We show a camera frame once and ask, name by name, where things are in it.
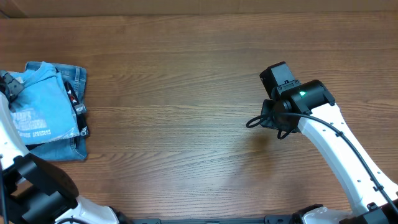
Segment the light blue printed t-shirt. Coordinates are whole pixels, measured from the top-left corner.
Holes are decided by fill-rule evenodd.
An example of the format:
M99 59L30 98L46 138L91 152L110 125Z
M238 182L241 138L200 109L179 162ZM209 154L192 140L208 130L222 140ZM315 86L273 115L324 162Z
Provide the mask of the light blue printed t-shirt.
M11 72L11 76L24 86L11 103L11 117L24 144L80 135L61 74L51 63L42 62L37 70Z

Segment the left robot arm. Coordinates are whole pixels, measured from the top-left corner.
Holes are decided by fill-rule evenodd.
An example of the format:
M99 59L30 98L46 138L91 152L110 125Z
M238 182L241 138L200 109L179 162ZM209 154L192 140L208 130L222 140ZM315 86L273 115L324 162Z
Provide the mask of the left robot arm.
M62 169L31 154L12 122L9 102L21 85L1 71L1 216L4 223L130 223L121 212L79 194Z

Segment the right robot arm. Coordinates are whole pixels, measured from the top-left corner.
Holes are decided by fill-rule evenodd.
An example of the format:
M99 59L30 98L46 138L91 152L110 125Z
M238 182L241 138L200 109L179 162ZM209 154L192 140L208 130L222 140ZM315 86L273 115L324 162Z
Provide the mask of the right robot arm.
M325 85L313 80L262 80L272 100L265 119L280 129L306 136L339 180L350 212L322 205L294 214L296 223L397 223L397 184L378 168L346 124Z

